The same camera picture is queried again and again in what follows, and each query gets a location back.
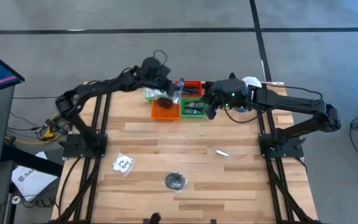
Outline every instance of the red container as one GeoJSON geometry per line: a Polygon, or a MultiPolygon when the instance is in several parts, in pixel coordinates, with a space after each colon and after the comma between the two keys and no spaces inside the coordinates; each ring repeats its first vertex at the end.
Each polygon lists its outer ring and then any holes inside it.
{"type": "Polygon", "coordinates": [[[180,105],[173,104],[171,108],[162,108],[158,105],[157,100],[152,102],[152,118],[156,120],[177,120],[180,119],[180,105]]]}
{"type": "Polygon", "coordinates": [[[201,97],[203,96],[203,86],[202,86],[202,83],[201,81],[196,81],[196,80],[188,80],[188,81],[185,81],[185,86],[184,87],[197,87],[198,88],[198,93],[197,95],[185,95],[185,94],[182,94],[182,96],[184,97],[201,97]]]}

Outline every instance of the yellow cable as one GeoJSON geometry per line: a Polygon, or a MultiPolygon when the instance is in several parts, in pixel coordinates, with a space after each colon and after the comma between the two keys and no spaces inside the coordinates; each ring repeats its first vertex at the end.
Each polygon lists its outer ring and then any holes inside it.
{"type": "MultiPolygon", "coordinates": [[[[52,117],[52,120],[54,120],[57,116],[59,116],[59,114],[55,114],[53,117],[52,117]]],[[[28,142],[28,141],[22,141],[22,140],[15,140],[15,142],[19,142],[19,143],[22,143],[22,144],[47,144],[47,143],[50,143],[50,142],[53,142],[54,140],[60,138],[63,134],[59,134],[58,136],[54,137],[53,139],[51,140],[48,140],[48,141],[44,141],[44,142],[28,142]]]]}

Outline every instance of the black round object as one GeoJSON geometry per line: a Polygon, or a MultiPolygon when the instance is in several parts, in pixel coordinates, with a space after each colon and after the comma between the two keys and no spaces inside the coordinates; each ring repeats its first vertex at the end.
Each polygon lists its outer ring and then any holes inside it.
{"type": "Polygon", "coordinates": [[[172,190],[181,190],[185,187],[185,184],[186,179],[181,174],[171,173],[165,178],[165,185],[172,190]]]}
{"type": "Polygon", "coordinates": [[[169,109],[173,106],[173,101],[166,97],[160,97],[157,99],[157,104],[165,109],[169,109]]]}

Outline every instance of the table leg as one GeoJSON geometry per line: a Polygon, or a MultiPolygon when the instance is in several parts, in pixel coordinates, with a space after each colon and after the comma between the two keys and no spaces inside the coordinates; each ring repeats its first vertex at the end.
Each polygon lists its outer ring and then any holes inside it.
{"type": "Polygon", "coordinates": [[[4,144],[2,148],[1,161],[14,161],[17,165],[35,169],[57,177],[60,177],[63,170],[62,165],[39,158],[6,144],[4,144]]]}

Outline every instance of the wooden table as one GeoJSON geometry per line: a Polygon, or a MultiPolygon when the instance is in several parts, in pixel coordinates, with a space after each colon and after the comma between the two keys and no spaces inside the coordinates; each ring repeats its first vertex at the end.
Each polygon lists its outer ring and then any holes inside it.
{"type": "MultiPolygon", "coordinates": [[[[286,95],[284,88],[270,88],[286,95]]],[[[95,101],[89,100],[81,112],[88,125],[95,101]]],[[[153,212],[161,214],[162,223],[209,223],[210,219],[217,219],[218,223],[275,222],[265,159],[260,155],[257,139],[257,120],[237,124],[224,111],[218,111],[212,121],[182,118],[158,122],[152,120],[150,110],[151,104],[144,99],[142,90],[112,94],[106,129],[108,147],[101,160],[92,223],[142,223],[153,212]],[[215,149],[230,153],[231,158],[215,155],[215,149]],[[119,152],[136,160],[127,177],[111,169],[119,152]],[[180,194],[162,184],[172,171],[182,172],[188,178],[180,194]]],[[[255,116],[255,111],[230,113],[241,120],[255,116]]],[[[293,124],[287,111],[274,110],[273,118],[278,128],[293,124]]],[[[74,161],[65,162],[59,192],[74,161]]],[[[311,218],[317,218],[305,168],[293,158],[283,158],[283,163],[290,193],[311,218]]],[[[68,180],[63,210],[77,194],[82,168],[83,159],[68,180]]],[[[279,196],[282,216],[286,218],[279,196]]],[[[87,203],[88,194],[84,197],[82,218],[87,203]]],[[[52,218],[57,216],[55,208],[52,218]]]]}

